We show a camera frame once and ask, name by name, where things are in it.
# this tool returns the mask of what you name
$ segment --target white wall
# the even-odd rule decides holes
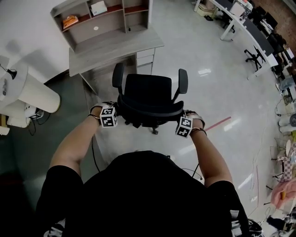
[[[9,66],[22,60],[41,82],[69,68],[68,44],[50,16],[63,1],[0,1],[0,55],[10,58]]]

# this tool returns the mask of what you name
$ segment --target wrist strap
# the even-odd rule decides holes
[[[202,128],[192,128],[190,135],[192,135],[192,133],[196,132],[196,131],[203,131],[205,133],[205,135],[208,136],[207,133],[205,132],[205,130]]]
[[[92,117],[94,117],[95,119],[97,119],[98,122],[99,122],[99,124],[101,125],[101,119],[100,119],[100,118],[98,118],[97,116],[95,116],[95,115],[93,115],[93,114],[91,114],[91,113],[88,115],[88,117],[89,117],[89,116],[92,116]]]

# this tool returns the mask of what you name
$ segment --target hand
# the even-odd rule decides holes
[[[92,109],[92,113],[91,113],[91,114],[99,118],[102,109],[103,109],[103,107],[101,107],[101,106],[95,106],[95,107]]]
[[[193,128],[203,128],[203,123],[200,119],[194,118],[192,121]]]

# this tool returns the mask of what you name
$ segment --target red line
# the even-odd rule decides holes
[[[210,130],[210,129],[216,127],[216,126],[218,126],[219,124],[221,124],[221,123],[227,121],[228,119],[231,119],[231,117],[225,118],[225,119],[221,120],[220,122],[218,122],[218,123],[212,125],[211,127],[206,128],[205,131],[208,131],[208,130]]]

